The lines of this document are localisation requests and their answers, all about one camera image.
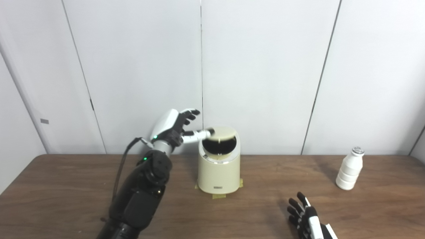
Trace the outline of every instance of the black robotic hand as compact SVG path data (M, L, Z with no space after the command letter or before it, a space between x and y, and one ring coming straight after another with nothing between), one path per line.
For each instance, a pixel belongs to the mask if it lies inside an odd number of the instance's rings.
M338 239L330 224L320 223L316 209L312 207L304 194L297 193L302 206L293 198L289 199L289 221L295 225L300 239Z

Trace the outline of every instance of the white fingertip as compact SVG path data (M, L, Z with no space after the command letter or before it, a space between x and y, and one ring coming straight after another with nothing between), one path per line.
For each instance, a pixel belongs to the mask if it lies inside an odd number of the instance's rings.
M331 234L332 239L338 239L330 224L326 224L326 228L328 229L329 234Z
M306 198L306 203L307 203L307 207L311 207L312 206L307 198Z
M322 228L320 227L320 221L318 216L312 216L309 218L310 230L312 231L312 239L323 239Z

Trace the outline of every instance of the bottle cap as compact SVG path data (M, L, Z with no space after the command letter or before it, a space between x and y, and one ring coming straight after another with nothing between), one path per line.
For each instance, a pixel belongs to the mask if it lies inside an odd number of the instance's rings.
M365 153L365 151L364 151L363 149L361 149L360 147L354 147L354 148L352 149L352 151L353 151L353 153L355 153L355 154L364 154L364 153Z

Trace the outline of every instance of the black cable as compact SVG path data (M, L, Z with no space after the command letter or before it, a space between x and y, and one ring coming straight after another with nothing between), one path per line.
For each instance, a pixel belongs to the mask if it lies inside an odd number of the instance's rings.
M125 159L127 158L127 154L128 151L131 149L131 147L133 147L133 145L135 145L138 141L141 141L142 138L134 138L133 141L131 141L131 143L127 146L127 148L124 151L124 154L122 155L121 158L121 162L119 164L119 168L118 168L118 172L116 173L116 178L115 178L115 184L113 186L113 191L112 191L112 201L115 199L116 196L116 191L118 190L118 183L119 183L119 178L121 177L121 172L122 172L122 168L124 167L124 163L125 163Z

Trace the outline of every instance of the wooden table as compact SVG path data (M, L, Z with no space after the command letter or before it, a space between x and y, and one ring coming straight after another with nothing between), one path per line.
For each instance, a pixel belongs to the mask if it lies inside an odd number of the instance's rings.
M107 218L120 155L42 155L0 195L0 239L94 239ZM196 156L172 156L165 196L142 239L296 239L288 199L302 191L340 239L425 238L425 167L365 156L351 191L343 156L242 156L244 187L224 199L195 189ZM128 157L123 176L137 156Z

